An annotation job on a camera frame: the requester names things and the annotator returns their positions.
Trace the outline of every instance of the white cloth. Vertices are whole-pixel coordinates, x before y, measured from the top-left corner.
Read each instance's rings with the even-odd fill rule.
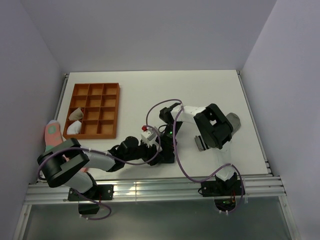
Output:
[[[72,134],[79,134],[81,130],[81,122],[80,121],[75,121],[72,123],[68,129],[66,130],[66,134],[72,135]]]

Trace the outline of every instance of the wire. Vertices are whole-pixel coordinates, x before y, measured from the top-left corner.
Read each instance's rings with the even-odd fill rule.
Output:
[[[233,203],[236,202],[236,192],[235,192],[235,190],[232,191],[231,201],[232,201]]]
[[[209,180],[210,178],[212,178],[214,175],[216,175],[217,172],[219,172],[221,169],[223,169],[223,168],[225,168],[225,167],[227,167],[227,166],[233,167],[234,170],[238,173],[239,178],[240,178],[240,182],[241,182],[241,196],[240,196],[239,204],[237,204],[237,205],[234,207],[234,209],[232,209],[231,211],[229,211],[229,213],[231,213],[231,212],[235,211],[235,210],[238,208],[238,206],[242,203],[242,199],[243,199],[243,197],[244,197],[244,188],[245,188],[245,187],[244,187],[244,182],[243,182],[243,180],[242,180],[242,176],[241,176],[239,170],[238,170],[233,164],[231,164],[231,163],[226,163],[226,164],[220,166],[217,170],[215,170],[213,173],[211,173],[208,177],[206,177],[206,178],[204,178],[204,179],[201,179],[201,180],[193,179],[192,177],[190,177],[190,176],[187,174],[187,172],[184,170],[184,168],[182,167],[182,164],[181,164],[181,162],[180,162],[180,159],[179,159],[179,156],[178,156],[178,150],[177,150],[177,141],[176,141],[176,125],[177,125],[178,117],[179,117],[179,115],[181,114],[181,112],[182,112],[183,110],[184,110],[184,109],[183,109],[183,106],[182,106],[181,109],[179,110],[178,114],[175,116],[174,122],[173,122],[173,131],[172,131],[172,132],[173,132],[173,151],[174,151],[175,159],[176,159],[176,161],[177,161],[177,163],[178,163],[178,165],[179,165],[182,173],[185,175],[185,177],[186,177],[187,179],[189,179],[190,181],[194,182],[194,183],[203,183],[203,182]]]
[[[161,101],[161,102],[157,103],[157,104],[154,105],[152,108],[150,108],[150,110],[149,110],[148,113],[146,114],[145,124],[148,125],[149,114],[150,114],[150,112],[151,112],[155,107],[159,106],[160,104],[164,104],[164,103],[172,102],[172,101],[179,102],[179,103],[181,103],[181,105],[183,104],[180,99],[174,99],[174,98],[173,98],[173,99],[164,100],[164,101]]]
[[[144,164],[150,163],[152,160],[154,160],[154,159],[157,157],[157,155],[158,155],[159,152],[160,152],[160,149],[161,149],[161,139],[160,139],[160,134],[158,133],[158,131],[157,131],[153,126],[148,125],[149,114],[150,114],[150,112],[151,112],[155,107],[159,106],[160,104],[167,103],[167,102],[171,102],[171,101],[175,101],[175,102],[181,103],[181,109],[180,109],[180,111],[178,112],[178,114],[176,115],[176,117],[175,117],[175,119],[174,119],[174,122],[173,122],[173,150],[174,150],[174,154],[175,154],[176,161],[177,161],[177,163],[178,163],[178,165],[179,165],[182,173],[183,173],[183,174],[186,176],[186,178],[188,178],[190,181],[195,182],[195,183],[202,183],[202,182],[205,182],[205,181],[207,181],[208,179],[212,178],[212,177],[213,177],[217,172],[219,172],[221,169],[223,169],[223,168],[225,168],[225,167],[227,167],[227,166],[232,166],[232,167],[235,169],[235,171],[238,173],[238,175],[239,175],[239,177],[240,177],[240,181],[241,181],[241,187],[242,187],[242,189],[241,189],[241,197],[240,197],[240,202],[239,202],[239,204],[240,204],[240,203],[242,202],[242,198],[243,198],[243,195],[244,195],[244,184],[243,184],[243,180],[242,180],[242,177],[241,177],[241,174],[240,174],[239,170],[238,170],[233,164],[231,164],[231,163],[226,163],[226,164],[222,165],[221,167],[219,167],[216,171],[214,171],[210,176],[208,176],[208,177],[206,177],[206,178],[204,178],[204,179],[201,179],[201,180],[196,180],[196,179],[191,178],[191,177],[186,173],[186,171],[183,169],[183,167],[182,167],[182,165],[181,165],[181,162],[180,162],[180,159],[179,159],[179,156],[178,156],[177,143],[176,143],[175,140],[176,140],[176,125],[177,125],[177,120],[178,120],[178,117],[179,117],[179,115],[181,114],[181,112],[183,111],[184,108],[183,108],[183,103],[182,103],[182,101],[181,101],[180,99],[174,99],[174,98],[173,98],[173,99],[168,99],[168,100],[165,100],[165,101],[161,101],[161,102],[157,103],[157,104],[154,105],[152,108],[150,108],[150,110],[149,110],[149,111],[147,112],[147,114],[146,114],[146,117],[145,117],[145,123],[146,123],[146,124],[145,124],[145,126],[146,126],[147,128],[152,129],[152,130],[156,133],[157,138],[158,138],[158,149],[157,149],[155,155],[154,155],[152,158],[150,158],[148,161],[141,162],[141,163],[127,162],[127,161],[124,161],[124,160],[122,160],[122,159],[120,159],[120,158],[117,158],[117,157],[115,157],[115,156],[113,156],[113,155],[111,155],[111,154],[106,154],[104,151],[99,151],[99,150],[94,150],[94,149],[88,149],[88,148],[84,148],[84,147],[69,147],[69,148],[65,148],[65,149],[62,149],[62,150],[60,150],[60,151],[57,151],[57,152],[51,154],[50,156],[48,156],[45,160],[43,160],[42,163],[41,163],[41,164],[39,165],[39,167],[38,167],[37,177],[38,177],[40,180],[46,180],[45,178],[43,178],[43,177],[40,176],[40,172],[41,172],[42,168],[47,164],[47,162],[48,162],[50,159],[56,157],[57,155],[60,155],[60,154],[62,154],[62,153],[64,153],[64,152],[68,152],[68,151],[74,151],[74,150],[80,150],[80,151],[85,151],[85,152],[93,152],[93,153],[96,153],[96,154],[105,155],[105,156],[110,157],[110,158],[112,158],[112,159],[114,159],[114,160],[117,160],[117,161],[119,161],[119,162],[121,162],[121,163],[128,164],[128,165],[133,165],[133,166],[140,166],[140,165],[144,165]],[[90,201],[90,202],[92,202],[92,203],[98,204],[99,206],[104,206],[105,208],[109,209],[109,211],[110,211],[106,216],[103,216],[103,217],[97,217],[97,218],[85,217],[85,216],[82,216],[82,217],[84,217],[84,218],[86,218],[86,219],[88,219],[88,220],[102,220],[102,219],[106,219],[107,217],[110,216],[110,214],[111,214],[111,207],[110,207],[110,206],[108,206],[107,204],[104,204],[104,203],[102,203],[102,202],[98,202],[98,201],[89,199],[89,198],[85,197],[84,195],[82,195],[80,192],[78,192],[76,189],[74,189],[74,191],[75,191],[81,198],[83,198],[83,199],[85,199],[85,200],[87,200],[87,201]],[[229,211],[229,212],[230,212],[230,213],[233,212],[237,207],[238,207],[238,204],[235,206],[235,208],[234,208],[233,210],[231,210],[231,211]]]
[[[38,176],[38,178],[39,178],[40,180],[46,180],[45,178],[43,178],[43,177],[40,176],[40,171],[41,171],[42,168],[47,164],[47,162],[48,162],[50,159],[56,157],[57,155],[60,155],[60,154],[62,154],[62,153],[69,152],[69,151],[74,151],[74,150],[81,150],[81,151],[85,151],[85,152],[92,152],[92,153],[96,153],[96,154],[100,154],[100,155],[105,155],[105,156],[107,156],[107,157],[109,157],[109,158],[112,158],[112,159],[114,159],[114,160],[117,160],[117,161],[119,161],[119,162],[121,162],[121,163],[128,164],[128,165],[140,166],[140,165],[148,164],[148,163],[150,163],[152,160],[154,160],[154,159],[157,157],[158,153],[160,152],[160,149],[161,149],[161,139],[160,139],[160,135],[159,135],[158,131],[157,131],[153,126],[146,125],[146,127],[147,127],[147,128],[151,128],[151,129],[156,133],[156,135],[157,135],[157,137],[158,137],[158,141],[159,141],[159,147],[158,147],[155,155],[154,155],[152,158],[150,158],[148,161],[144,161],[144,162],[141,162],[141,163],[133,163],[133,162],[124,161],[124,160],[122,160],[122,159],[120,159],[120,158],[117,158],[117,157],[115,157],[115,156],[112,156],[111,154],[106,154],[106,152],[104,152],[104,151],[99,151],[99,150],[95,150],[95,149],[89,149],[89,148],[85,148],[85,147],[73,146],[73,147],[69,147],[69,148],[65,148],[65,149],[62,149],[62,150],[60,150],[60,151],[57,151],[57,152],[51,154],[50,156],[48,156],[45,160],[43,160],[43,162],[42,162],[42,163],[39,165],[39,167],[38,167],[37,176]]]
[[[152,158],[150,158],[148,161],[141,162],[141,163],[132,163],[132,162],[124,161],[124,160],[122,160],[122,159],[120,159],[120,158],[117,158],[117,157],[115,157],[115,156],[112,156],[111,154],[106,154],[104,151],[99,151],[99,150],[94,150],[94,149],[91,149],[91,150],[90,150],[90,149],[84,148],[84,147],[69,147],[69,148],[65,148],[65,149],[62,149],[62,150],[60,150],[60,151],[57,151],[57,152],[51,154],[51,155],[50,155],[49,157],[47,157],[45,160],[43,160],[43,162],[42,162],[42,163],[39,165],[39,167],[38,167],[37,176],[38,176],[38,178],[39,178],[40,180],[46,180],[45,178],[43,178],[43,177],[40,176],[40,172],[41,172],[42,168],[47,164],[47,162],[48,162],[50,159],[56,157],[56,156],[59,155],[59,154],[62,154],[62,153],[64,153],[64,152],[68,152],[68,151],[74,151],[74,150],[80,150],[80,151],[85,151],[85,152],[93,152],[93,153],[96,153],[96,154],[106,155],[107,157],[110,157],[110,158],[112,158],[112,159],[114,159],[114,160],[117,160],[117,161],[119,161],[119,162],[121,162],[121,163],[129,164],[129,165],[134,165],[134,166],[139,166],[139,165],[148,164],[148,163],[150,163],[152,160],[154,160],[154,159],[157,157],[157,155],[159,154],[160,149],[161,149],[161,139],[160,139],[160,134],[158,133],[158,131],[157,131],[153,126],[146,125],[146,127],[147,127],[147,128],[151,128],[151,129],[156,133],[157,138],[158,138],[158,141],[159,141],[159,144],[158,144],[159,147],[158,147],[155,155],[154,155]],[[105,208],[109,209],[109,211],[110,211],[106,216],[103,216],[103,217],[87,217],[87,216],[83,216],[83,215],[82,215],[83,218],[88,219],[88,220],[102,220],[102,219],[106,219],[107,217],[110,216],[110,214],[111,214],[111,207],[110,207],[110,206],[108,206],[108,205],[105,204],[105,203],[102,203],[102,202],[98,202],[98,201],[89,199],[89,198],[85,197],[83,194],[81,194],[80,192],[78,192],[76,189],[74,189],[74,192],[75,192],[76,194],[78,194],[79,197],[81,197],[81,198],[83,198],[83,199],[85,199],[85,200],[87,200],[87,201],[90,201],[90,202],[92,202],[92,203],[98,204],[99,206],[104,206]]]
[[[203,193],[202,193],[202,187],[200,187],[199,189],[198,189],[198,194],[200,194],[200,195],[204,195]]]
[[[163,125],[159,126],[159,127],[158,127],[159,133],[163,134],[166,129],[164,129],[163,131],[160,131],[160,128],[163,128],[163,127],[166,127],[166,126],[168,126],[168,124],[163,124]]]

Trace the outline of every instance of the beige cloth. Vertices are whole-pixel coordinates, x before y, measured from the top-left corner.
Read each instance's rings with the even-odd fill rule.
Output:
[[[74,110],[70,116],[69,116],[69,120],[70,121],[77,121],[80,120],[84,117],[84,113],[81,111],[81,108],[78,107],[76,110]]]

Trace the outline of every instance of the metal frame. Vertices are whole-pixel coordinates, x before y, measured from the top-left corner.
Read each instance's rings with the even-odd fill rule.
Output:
[[[279,176],[244,177],[248,198],[285,196],[285,188]],[[113,199],[108,203],[178,201],[208,199],[198,193],[200,183],[190,182],[185,177],[150,180],[103,180],[98,185],[112,184]],[[67,200],[69,187],[50,188],[47,183],[30,185],[24,199],[26,205],[78,204]]]
[[[300,233],[298,231],[294,216],[289,207],[288,199],[286,196],[279,196],[279,201],[283,211],[284,219],[288,227],[292,240],[301,240]]]
[[[237,71],[239,82],[251,115],[253,126],[265,159],[268,174],[263,175],[245,175],[245,197],[279,197],[285,220],[287,222],[292,239],[299,240],[300,235],[294,223],[293,215],[290,211],[285,188],[279,176],[273,176],[263,148],[257,125],[252,114],[250,104],[242,83],[240,72]],[[59,97],[54,119],[58,118],[61,102],[67,86],[69,74],[65,75],[63,86]],[[144,180],[99,180],[97,184],[113,184],[113,199],[105,202],[125,203],[125,202],[150,202],[150,201],[177,201],[177,200],[203,200],[208,199],[198,194],[200,183],[190,182],[186,178],[169,178],[169,179],[144,179]],[[29,185],[21,210],[20,218],[14,233],[14,240],[22,240],[26,226],[29,220],[32,205],[50,205],[50,204],[78,204],[78,202],[69,202],[67,200],[69,188],[60,186],[50,188],[45,182]]]

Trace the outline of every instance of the green object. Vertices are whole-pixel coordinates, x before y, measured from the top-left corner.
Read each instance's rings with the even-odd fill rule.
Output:
[[[57,128],[54,125],[52,125],[48,128],[48,134],[54,134],[54,133],[56,133],[56,131],[57,131]]]
[[[49,150],[52,149],[53,147],[54,147],[54,146],[52,146],[52,145],[45,146],[45,150],[44,150],[44,151],[45,151],[45,152],[46,152],[46,151],[49,151]]]

